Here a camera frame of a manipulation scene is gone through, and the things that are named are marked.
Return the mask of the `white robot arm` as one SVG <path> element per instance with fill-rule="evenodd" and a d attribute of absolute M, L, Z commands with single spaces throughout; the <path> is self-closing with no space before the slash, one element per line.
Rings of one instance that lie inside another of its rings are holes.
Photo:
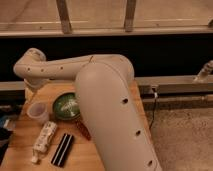
<path fill-rule="evenodd" d="M 128 58 L 91 54 L 48 61 L 42 51 L 30 48 L 13 71 L 32 90 L 48 79 L 74 82 L 81 116 L 105 171 L 162 171 L 129 89 L 134 68 Z"/>

